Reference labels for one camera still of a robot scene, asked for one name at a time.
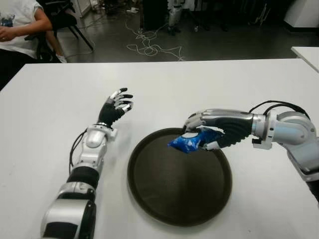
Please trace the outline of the right robot hand black silver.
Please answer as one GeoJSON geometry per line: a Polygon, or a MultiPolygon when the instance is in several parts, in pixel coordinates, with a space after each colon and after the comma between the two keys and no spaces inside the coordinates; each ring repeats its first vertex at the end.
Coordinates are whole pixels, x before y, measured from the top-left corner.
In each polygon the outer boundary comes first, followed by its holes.
{"type": "Polygon", "coordinates": [[[252,133],[253,119],[254,115],[248,112],[208,109],[192,114],[183,128],[186,132],[194,131],[200,126],[223,130],[222,137],[204,144],[205,150],[212,151],[235,145],[248,137],[252,133]]]}

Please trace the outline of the left robot hand black silver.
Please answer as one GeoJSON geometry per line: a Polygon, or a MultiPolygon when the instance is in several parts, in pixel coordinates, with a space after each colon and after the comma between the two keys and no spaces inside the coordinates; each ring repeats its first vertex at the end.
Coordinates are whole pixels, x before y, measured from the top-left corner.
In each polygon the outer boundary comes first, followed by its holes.
{"type": "Polygon", "coordinates": [[[112,127],[115,121],[133,108],[133,95],[126,94],[127,90],[128,88],[120,88],[107,98],[98,115],[98,124],[112,127]]]}

